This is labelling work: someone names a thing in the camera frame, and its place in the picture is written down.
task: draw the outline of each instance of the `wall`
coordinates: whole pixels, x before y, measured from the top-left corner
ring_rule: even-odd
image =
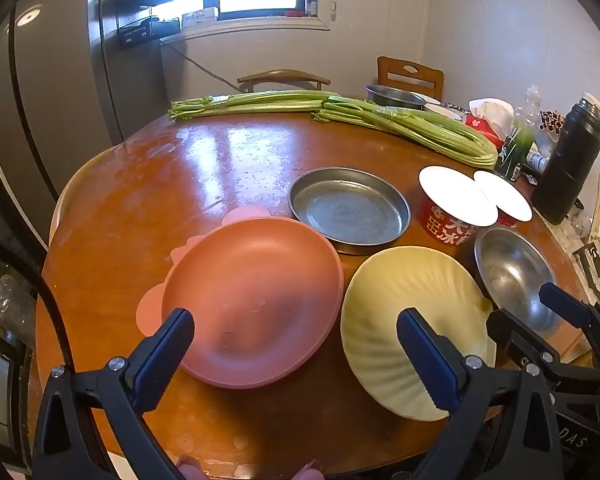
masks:
[[[521,103],[566,114],[582,91],[600,99],[600,32],[576,0],[430,0],[423,63],[445,73],[444,99]],[[600,155],[581,194],[592,211]]]
[[[292,68],[331,79],[329,90],[364,95],[365,86],[377,77],[379,56],[419,60],[426,2],[337,0],[336,21],[326,23],[331,30],[229,32],[173,46],[233,83],[240,76]],[[162,59],[171,100],[232,92],[167,47]]]

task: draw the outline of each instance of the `metal bowl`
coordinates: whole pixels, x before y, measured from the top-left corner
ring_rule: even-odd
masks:
[[[320,168],[289,189],[291,212],[345,254],[390,247],[409,227],[404,196],[388,182],[351,168]]]
[[[427,102],[406,90],[391,88],[390,86],[369,85],[366,87],[366,96],[370,101],[381,106],[397,106],[400,108],[416,108],[423,110]]]
[[[554,271],[525,237],[506,227],[486,229],[476,237],[474,256],[482,289],[497,307],[537,333],[557,328],[558,315],[538,297],[542,285],[555,283]]]

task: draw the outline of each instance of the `wooden table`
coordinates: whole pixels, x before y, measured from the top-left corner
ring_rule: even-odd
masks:
[[[350,166],[394,184],[415,212],[418,172],[431,164],[473,172],[401,138],[319,123],[309,114],[149,124],[92,169],[46,260],[44,276],[60,305],[77,370],[100,369],[135,348],[142,339],[136,306],[167,275],[170,251],[219,226],[232,208],[260,204],[290,216],[286,193],[296,177],[322,166]],[[558,284],[584,298],[570,261],[542,221],[533,218],[520,231],[552,264]],[[398,243],[456,254],[415,218]],[[341,258],[347,285],[365,257]],[[38,367],[45,381],[61,355],[48,317],[38,312]],[[224,478],[278,480],[312,458],[337,474],[424,452],[444,421],[406,420],[376,403],[350,371],[338,326],[299,370],[255,390],[222,390],[178,370],[145,420],[169,456],[195,456],[210,475]],[[562,351],[574,337],[573,329],[561,326],[550,342]],[[107,448],[120,452],[104,414],[96,412],[96,420]]]

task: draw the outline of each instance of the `yellow plate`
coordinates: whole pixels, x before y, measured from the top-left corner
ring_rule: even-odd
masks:
[[[351,279],[340,321],[351,370],[375,400],[397,415],[439,420],[447,412],[433,404],[395,331],[398,314],[410,306],[462,355],[480,356],[493,366],[496,344],[485,325],[491,302],[462,265],[426,247],[381,251]]]

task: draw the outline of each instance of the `bunch of celery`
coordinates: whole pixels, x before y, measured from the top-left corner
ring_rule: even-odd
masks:
[[[193,119],[225,114],[257,112],[315,112],[333,92],[283,90],[218,97],[201,97],[171,103],[171,119]]]
[[[383,107],[339,96],[327,98],[314,113],[318,121],[341,121],[400,135],[463,164],[491,169],[498,152],[470,126],[435,112]]]

